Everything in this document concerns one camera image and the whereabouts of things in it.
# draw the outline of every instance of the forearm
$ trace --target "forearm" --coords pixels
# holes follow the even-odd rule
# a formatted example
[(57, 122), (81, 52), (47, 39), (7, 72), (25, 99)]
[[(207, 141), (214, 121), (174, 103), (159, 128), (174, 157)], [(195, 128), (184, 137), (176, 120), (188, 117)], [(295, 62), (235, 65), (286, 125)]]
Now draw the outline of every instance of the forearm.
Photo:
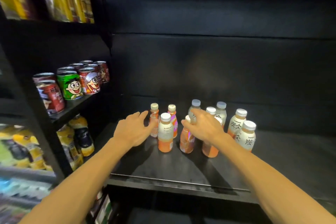
[(245, 178), (273, 223), (336, 223), (336, 218), (276, 169), (223, 134), (218, 149)]
[(21, 223), (81, 223), (111, 170), (130, 148), (125, 141), (111, 138), (34, 207)]

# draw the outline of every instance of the person's right hand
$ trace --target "person's right hand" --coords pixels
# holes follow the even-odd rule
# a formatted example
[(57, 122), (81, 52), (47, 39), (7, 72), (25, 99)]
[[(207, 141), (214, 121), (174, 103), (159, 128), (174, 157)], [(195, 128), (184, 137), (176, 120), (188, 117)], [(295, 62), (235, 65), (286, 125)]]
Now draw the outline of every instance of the person's right hand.
[(216, 139), (224, 134), (218, 120), (204, 110), (192, 109), (191, 112), (196, 116), (196, 124), (190, 124), (186, 120), (181, 120), (182, 125), (198, 139), (216, 145)]

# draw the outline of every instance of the green can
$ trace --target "green can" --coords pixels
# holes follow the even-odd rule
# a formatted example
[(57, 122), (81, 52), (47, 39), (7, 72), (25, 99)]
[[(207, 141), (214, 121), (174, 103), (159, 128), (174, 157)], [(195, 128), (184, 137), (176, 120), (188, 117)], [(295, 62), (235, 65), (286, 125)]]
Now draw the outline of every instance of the green can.
[(84, 93), (76, 71), (64, 71), (57, 75), (57, 81), (64, 99), (74, 100), (81, 98)]

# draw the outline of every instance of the white bottle cap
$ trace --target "white bottle cap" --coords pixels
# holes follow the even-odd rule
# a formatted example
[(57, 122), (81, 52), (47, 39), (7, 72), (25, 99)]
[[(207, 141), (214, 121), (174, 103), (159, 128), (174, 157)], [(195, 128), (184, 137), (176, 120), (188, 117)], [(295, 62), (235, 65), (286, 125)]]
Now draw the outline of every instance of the white bottle cap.
[(257, 125), (250, 120), (246, 120), (243, 123), (243, 128), (247, 129), (247, 130), (255, 130), (255, 128), (257, 127)]
[(219, 102), (217, 102), (217, 107), (220, 108), (220, 109), (225, 109), (226, 108), (226, 103), (222, 102), (222, 101), (219, 101)]
[(157, 109), (159, 108), (159, 105), (158, 105), (157, 103), (152, 103), (152, 104), (150, 105), (150, 108), (151, 108), (152, 110), (157, 110)]
[(186, 120), (187, 122), (189, 122), (189, 123), (191, 122), (189, 115), (187, 115), (187, 116), (185, 117), (185, 120)]
[(175, 105), (168, 105), (168, 111), (175, 112), (176, 106)]
[(170, 121), (171, 119), (171, 116), (168, 112), (164, 112), (161, 114), (161, 120), (162, 121)]
[(221, 118), (218, 118), (218, 117), (215, 117), (215, 118), (216, 118), (216, 120), (218, 120), (220, 122), (221, 125), (223, 125), (223, 121), (222, 121)]
[(201, 101), (198, 100), (198, 99), (193, 99), (191, 101), (191, 105), (193, 105), (193, 106), (200, 106), (201, 105)]
[(237, 109), (236, 114), (242, 117), (246, 117), (247, 111), (244, 109)]
[(216, 108), (209, 106), (209, 107), (207, 107), (206, 112), (208, 112), (211, 115), (215, 115), (216, 114)]

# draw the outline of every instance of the person's left arm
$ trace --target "person's left arm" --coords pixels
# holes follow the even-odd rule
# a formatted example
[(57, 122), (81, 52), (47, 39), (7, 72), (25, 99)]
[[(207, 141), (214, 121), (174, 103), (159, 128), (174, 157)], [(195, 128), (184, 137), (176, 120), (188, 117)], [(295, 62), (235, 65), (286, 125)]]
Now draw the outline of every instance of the person's left arm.
[(59, 184), (20, 224), (82, 223), (119, 159), (150, 135), (157, 122), (144, 126), (148, 111), (120, 120), (113, 137), (80, 168)]

